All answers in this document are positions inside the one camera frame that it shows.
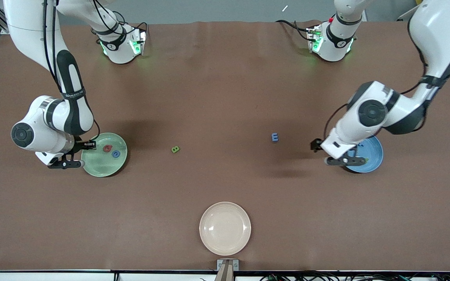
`gray floor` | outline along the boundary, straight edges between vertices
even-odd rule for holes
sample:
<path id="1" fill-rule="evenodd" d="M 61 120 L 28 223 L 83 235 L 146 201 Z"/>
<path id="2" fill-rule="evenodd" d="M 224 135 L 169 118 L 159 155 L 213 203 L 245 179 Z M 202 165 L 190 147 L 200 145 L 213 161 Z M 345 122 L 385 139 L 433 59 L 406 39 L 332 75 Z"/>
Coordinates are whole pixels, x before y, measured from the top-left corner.
<path id="1" fill-rule="evenodd" d="M 366 15 L 368 21 L 395 21 L 415 5 L 414 0 L 377 0 L 366 9 Z M 308 21 L 326 20 L 334 14 L 331 0 L 118 0 L 109 8 L 119 11 L 130 23 L 146 21 L 148 24 L 280 19 Z M 59 15 L 59 19 L 61 25 L 84 24 L 67 16 Z"/>

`blue plate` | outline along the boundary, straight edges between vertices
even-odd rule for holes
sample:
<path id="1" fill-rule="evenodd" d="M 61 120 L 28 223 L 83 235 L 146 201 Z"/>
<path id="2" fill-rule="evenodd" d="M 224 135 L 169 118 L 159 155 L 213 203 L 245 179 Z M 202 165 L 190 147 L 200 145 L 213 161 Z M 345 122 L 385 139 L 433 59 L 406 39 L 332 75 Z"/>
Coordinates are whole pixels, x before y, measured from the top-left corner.
<path id="1" fill-rule="evenodd" d="M 354 156 L 354 151 L 349 151 L 348 156 Z M 383 162 L 383 147 L 375 137 L 364 139 L 357 145 L 357 156 L 366 158 L 366 163 L 361 166 L 347 166 L 346 168 L 357 173 L 369 173 L 377 169 Z"/>

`brown tabletop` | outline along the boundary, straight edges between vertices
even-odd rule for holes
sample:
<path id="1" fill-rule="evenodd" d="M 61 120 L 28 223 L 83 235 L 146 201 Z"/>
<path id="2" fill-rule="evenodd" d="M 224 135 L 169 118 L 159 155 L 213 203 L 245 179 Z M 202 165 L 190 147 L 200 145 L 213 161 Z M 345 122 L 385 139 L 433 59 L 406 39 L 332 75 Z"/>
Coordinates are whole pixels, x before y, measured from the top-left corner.
<path id="1" fill-rule="evenodd" d="M 62 33 L 102 132 L 121 135 L 130 155 L 115 176 L 94 178 L 16 147 L 12 125 L 34 98 L 59 93 L 2 36 L 0 269 L 214 268 L 199 220 L 232 201 L 252 221 L 234 255 L 243 270 L 450 270 L 450 80 L 422 130 L 379 134 L 384 162 L 372 173 L 309 150 L 363 82 L 416 83 L 405 23 L 363 23 L 335 63 L 280 23 L 150 26 L 145 56 L 126 65 L 89 27 Z"/>

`white plate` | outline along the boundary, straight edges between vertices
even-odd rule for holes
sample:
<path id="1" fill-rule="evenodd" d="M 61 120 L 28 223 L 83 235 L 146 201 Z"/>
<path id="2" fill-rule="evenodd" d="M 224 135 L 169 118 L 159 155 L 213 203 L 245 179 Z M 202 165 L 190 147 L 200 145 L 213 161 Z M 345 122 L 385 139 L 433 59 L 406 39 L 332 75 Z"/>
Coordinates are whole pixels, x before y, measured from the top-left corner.
<path id="1" fill-rule="evenodd" d="M 202 243 L 213 253 L 220 256 L 237 254 L 250 240 L 250 217 L 237 204 L 216 203 L 200 218 L 199 232 Z"/>

